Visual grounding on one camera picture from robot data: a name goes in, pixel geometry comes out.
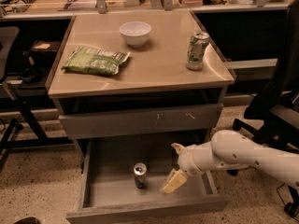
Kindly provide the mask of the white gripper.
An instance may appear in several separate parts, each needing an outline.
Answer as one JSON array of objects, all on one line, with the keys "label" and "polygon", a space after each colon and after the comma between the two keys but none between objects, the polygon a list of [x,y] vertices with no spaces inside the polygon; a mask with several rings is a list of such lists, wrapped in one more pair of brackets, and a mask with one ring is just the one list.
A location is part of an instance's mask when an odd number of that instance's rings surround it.
[{"label": "white gripper", "polygon": [[162,194],[170,194],[184,185],[188,176],[202,175],[205,171],[198,164],[202,149],[199,146],[183,146],[179,143],[173,143],[171,147],[178,154],[178,166],[180,170],[172,169],[168,178],[160,188]]}]

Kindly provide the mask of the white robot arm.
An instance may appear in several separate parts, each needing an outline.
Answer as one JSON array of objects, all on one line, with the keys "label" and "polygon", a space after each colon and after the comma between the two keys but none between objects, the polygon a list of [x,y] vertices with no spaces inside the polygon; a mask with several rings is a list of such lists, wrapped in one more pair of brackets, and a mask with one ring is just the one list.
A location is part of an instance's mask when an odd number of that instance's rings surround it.
[{"label": "white robot arm", "polygon": [[173,143],[178,154],[178,170],[173,169],[161,187],[170,194],[183,186],[189,176],[212,170],[256,168],[282,183],[299,190],[299,155],[258,145],[231,130],[216,132],[209,142],[183,146]]}]

